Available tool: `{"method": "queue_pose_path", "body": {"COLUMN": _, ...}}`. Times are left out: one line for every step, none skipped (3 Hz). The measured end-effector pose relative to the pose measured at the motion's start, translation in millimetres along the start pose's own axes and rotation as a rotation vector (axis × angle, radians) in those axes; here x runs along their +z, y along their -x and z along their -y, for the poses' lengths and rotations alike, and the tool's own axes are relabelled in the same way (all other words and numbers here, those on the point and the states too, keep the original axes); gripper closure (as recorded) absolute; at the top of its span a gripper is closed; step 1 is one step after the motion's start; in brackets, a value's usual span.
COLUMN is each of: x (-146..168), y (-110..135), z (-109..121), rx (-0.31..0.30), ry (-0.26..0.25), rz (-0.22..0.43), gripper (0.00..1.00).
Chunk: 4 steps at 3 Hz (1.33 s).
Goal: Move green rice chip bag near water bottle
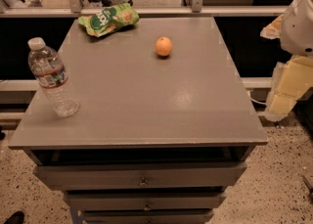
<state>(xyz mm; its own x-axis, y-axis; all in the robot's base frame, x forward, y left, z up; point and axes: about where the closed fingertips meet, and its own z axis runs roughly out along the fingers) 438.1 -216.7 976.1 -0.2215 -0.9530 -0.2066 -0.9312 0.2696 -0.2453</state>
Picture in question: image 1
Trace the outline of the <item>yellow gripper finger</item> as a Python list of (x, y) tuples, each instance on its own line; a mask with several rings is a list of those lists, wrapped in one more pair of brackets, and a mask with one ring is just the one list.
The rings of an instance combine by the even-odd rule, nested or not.
[(262, 28), (260, 36), (266, 39), (279, 39), (281, 37), (282, 20), (282, 15), (276, 17), (272, 22)]
[(296, 102), (313, 86), (313, 58), (293, 55), (277, 63), (272, 74), (271, 90), (266, 99), (265, 118), (281, 121)]

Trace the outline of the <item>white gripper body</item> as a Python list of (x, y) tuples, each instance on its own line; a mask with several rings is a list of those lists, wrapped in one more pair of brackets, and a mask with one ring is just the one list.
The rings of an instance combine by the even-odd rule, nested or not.
[(313, 0), (293, 0), (281, 23), (281, 47), (296, 55), (313, 55)]

